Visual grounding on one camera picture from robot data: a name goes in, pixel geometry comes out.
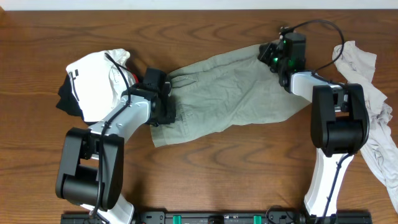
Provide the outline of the khaki green shorts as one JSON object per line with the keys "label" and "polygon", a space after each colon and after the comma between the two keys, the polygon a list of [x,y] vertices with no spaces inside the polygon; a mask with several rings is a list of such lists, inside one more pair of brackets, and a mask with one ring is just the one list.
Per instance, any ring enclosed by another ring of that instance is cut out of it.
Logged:
{"label": "khaki green shorts", "polygon": [[259,45],[215,55],[168,74],[176,119],[151,127],[155,147],[196,140],[232,125],[279,123],[309,105],[260,62]]}

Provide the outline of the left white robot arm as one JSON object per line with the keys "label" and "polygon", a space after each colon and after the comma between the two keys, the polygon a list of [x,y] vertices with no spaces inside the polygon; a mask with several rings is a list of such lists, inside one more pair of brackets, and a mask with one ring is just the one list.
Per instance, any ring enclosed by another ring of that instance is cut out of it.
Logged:
{"label": "left white robot arm", "polygon": [[63,214],[62,223],[134,223],[134,206],[121,193],[124,146],[143,124],[175,121],[171,88],[166,73],[148,68],[104,119],[67,132],[55,192],[89,213]]}

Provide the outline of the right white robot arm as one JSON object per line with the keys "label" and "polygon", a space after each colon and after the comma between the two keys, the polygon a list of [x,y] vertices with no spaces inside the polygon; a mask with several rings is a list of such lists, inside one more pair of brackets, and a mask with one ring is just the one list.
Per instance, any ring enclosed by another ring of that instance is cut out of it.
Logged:
{"label": "right white robot arm", "polygon": [[306,36],[283,32],[278,43],[262,44],[258,60],[279,77],[288,93],[312,104],[310,135],[317,149],[312,181],[304,197],[306,223],[336,223],[345,172],[369,137],[369,115],[359,84],[327,80],[305,68]]}

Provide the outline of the red folded garment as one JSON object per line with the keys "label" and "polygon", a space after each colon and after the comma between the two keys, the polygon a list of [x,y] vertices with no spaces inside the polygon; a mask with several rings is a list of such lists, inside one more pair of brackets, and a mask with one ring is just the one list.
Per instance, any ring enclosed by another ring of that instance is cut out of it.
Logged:
{"label": "red folded garment", "polygon": [[139,83],[138,77],[134,73],[132,73],[131,75],[134,78],[134,83]]}

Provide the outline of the white folded garment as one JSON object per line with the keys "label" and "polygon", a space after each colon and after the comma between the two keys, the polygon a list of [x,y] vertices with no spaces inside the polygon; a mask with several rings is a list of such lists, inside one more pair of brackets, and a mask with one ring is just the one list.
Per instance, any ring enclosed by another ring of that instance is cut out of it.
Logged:
{"label": "white folded garment", "polygon": [[122,92],[134,78],[126,69],[130,53],[124,49],[103,50],[69,64],[66,71],[87,122],[105,118],[121,101]]}

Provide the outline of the black folded garment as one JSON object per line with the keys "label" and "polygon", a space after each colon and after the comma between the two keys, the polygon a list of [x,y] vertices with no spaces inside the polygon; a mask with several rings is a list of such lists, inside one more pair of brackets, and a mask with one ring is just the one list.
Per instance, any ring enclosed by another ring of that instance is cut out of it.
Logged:
{"label": "black folded garment", "polygon": [[68,75],[66,75],[64,83],[59,88],[58,95],[60,99],[56,104],[56,108],[66,112],[71,116],[80,117],[83,122],[89,126],[94,124],[94,122],[87,122],[84,120],[83,112],[80,109],[76,98],[72,94],[72,84]]}

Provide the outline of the light grey crumpled garment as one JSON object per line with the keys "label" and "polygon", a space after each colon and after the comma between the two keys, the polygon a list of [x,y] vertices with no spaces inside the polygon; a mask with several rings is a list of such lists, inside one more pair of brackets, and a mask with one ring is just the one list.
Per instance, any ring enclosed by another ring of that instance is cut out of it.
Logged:
{"label": "light grey crumpled garment", "polygon": [[359,49],[351,40],[337,45],[332,57],[338,57],[336,69],[347,81],[363,88],[370,128],[368,141],[360,149],[361,155],[374,176],[386,187],[397,210],[397,146],[388,126],[392,108],[385,103],[387,96],[372,84],[377,55]]}

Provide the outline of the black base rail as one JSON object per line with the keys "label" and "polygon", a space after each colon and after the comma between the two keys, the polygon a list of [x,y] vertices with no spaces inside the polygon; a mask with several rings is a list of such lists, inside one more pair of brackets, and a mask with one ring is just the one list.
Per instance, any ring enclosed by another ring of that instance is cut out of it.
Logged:
{"label": "black base rail", "polygon": [[132,224],[372,224],[369,212],[345,211],[322,218],[282,207],[271,207],[264,213],[169,213],[151,211],[134,213]]}

